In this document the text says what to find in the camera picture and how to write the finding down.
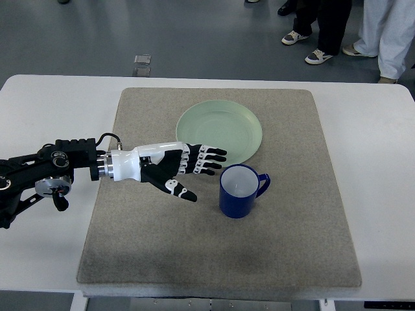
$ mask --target plate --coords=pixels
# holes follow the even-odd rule
[[[207,100],[180,117],[176,138],[226,150],[227,160],[221,163],[226,167],[245,162],[256,153],[262,141],[262,127],[245,106],[229,100]]]

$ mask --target black cable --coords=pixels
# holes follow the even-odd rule
[[[117,139],[117,142],[118,142],[118,143],[120,143],[120,142],[121,142],[120,138],[119,138],[118,136],[116,136],[116,134],[113,134],[113,133],[103,133],[103,134],[101,135],[101,137],[99,138],[99,140],[97,141],[97,143],[95,144],[95,146],[98,146],[99,144],[101,144],[101,143],[102,143],[102,140],[103,140],[103,139],[104,139],[104,137],[106,137],[106,136],[111,136],[111,137],[114,137],[115,139]]]

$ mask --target gray sneaker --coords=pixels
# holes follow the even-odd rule
[[[305,62],[310,65],[319,65],[324,63],[326,60],[332,58],[333,55],[327,54],[319,49],[314,50],[309,56],[305,58]]]
[[[294,43],[296,43],[297,41],[300,40],[304,40],[307,39],[309,36],[302,36],[301,34],[299,34],[298,32],[292,31],[289,34],[287,34],[282,40],[281,42],[284,45],[293,45]]]
[[[353,44],[349,44],[345,47],[343,47],[342,52],[346,55],[350,55],[350,56],[363,56],[363,57],[376,57],[376,56],[369,56],[369,55],[364,55],[362,53],[359,53],[355,50],[355,47]]]

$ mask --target black pants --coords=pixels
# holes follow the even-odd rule
[[[293,31],[302,36],[313,33],[311,24],[317,19],[320,33],[317,49],[337,55],[340,52],[351,0],[298,0]]]

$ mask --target mat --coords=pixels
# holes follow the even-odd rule
[[[268,173],[270,188],[235,220],[219,209],[219,174],[177,177],[196,203],[146,183],[103,179],[77,276],[84,295],[282,301],[358,289],[359,266],[310,92],[125,89],[113,132],[124,150],[175,141],[182,113],[210,99],[238,102],[257,116],[263,140],[246,164]]]

